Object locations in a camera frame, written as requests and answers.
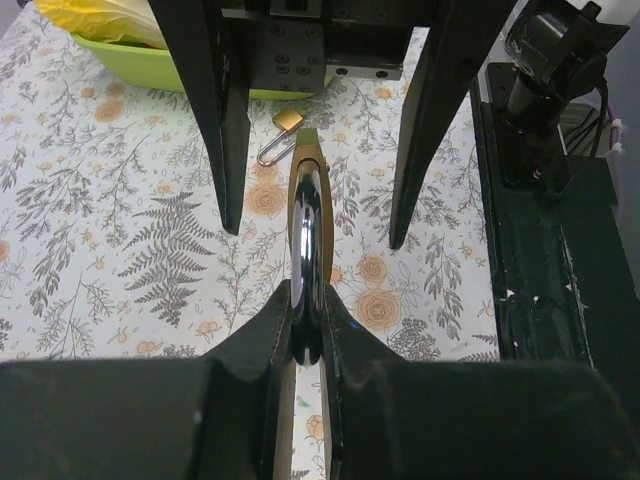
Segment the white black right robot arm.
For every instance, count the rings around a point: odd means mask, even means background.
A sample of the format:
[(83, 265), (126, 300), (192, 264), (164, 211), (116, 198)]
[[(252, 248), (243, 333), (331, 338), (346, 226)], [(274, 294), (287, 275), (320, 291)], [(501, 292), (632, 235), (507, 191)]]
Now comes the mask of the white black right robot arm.
[(507, 121), (544, 133), (603, 82), (635, 1), (155, 1), (208, 154), (223, 228), (239, 228), (253, 89), (318, 93), (327, 77), (395, 79), (428, 31), (404, 101), (389, 242), (403, 244), (428, 166), (497, 41), (516, 81)]

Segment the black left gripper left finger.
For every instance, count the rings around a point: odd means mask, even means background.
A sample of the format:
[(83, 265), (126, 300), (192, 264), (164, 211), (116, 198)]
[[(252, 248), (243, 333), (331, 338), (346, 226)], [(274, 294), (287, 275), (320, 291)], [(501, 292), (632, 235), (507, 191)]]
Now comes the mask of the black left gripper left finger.
[(290, 285), (204, 355), (1, 366), (5, 479), (286, 479)]

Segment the large brass padlock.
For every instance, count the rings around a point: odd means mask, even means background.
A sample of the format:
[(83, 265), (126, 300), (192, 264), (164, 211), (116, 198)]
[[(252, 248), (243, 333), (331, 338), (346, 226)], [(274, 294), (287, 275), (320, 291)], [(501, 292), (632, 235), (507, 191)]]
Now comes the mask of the large brass padlock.
[(327, 164), (315, 128), (297, 132), (289, 175), (291, 340), (295, 360), (314, 365), (322, 354), (326, 274), (333, 259)]

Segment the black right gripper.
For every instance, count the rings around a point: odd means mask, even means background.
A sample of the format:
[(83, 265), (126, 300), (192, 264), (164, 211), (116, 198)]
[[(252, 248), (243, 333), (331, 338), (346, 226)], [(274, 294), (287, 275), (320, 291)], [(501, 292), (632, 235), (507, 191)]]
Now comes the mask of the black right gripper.
[(333, 78), (398, 80), (429, 27), (404, 100), (389, 245), (402, 247), (430, 162), (512, 13), (491, 1), (152, 1), (201, 132), (220, 219), (239, 231), (249, 90), (318, 93)]

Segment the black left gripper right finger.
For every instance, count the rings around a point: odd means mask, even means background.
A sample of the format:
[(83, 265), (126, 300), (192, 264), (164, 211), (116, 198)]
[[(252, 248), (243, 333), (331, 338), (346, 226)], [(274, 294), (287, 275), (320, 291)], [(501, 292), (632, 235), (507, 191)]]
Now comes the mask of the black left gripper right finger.
[(635, 479), (639, 439), (592, 369), (563, 361), (418, 362), (325, 290), (331, 479)]

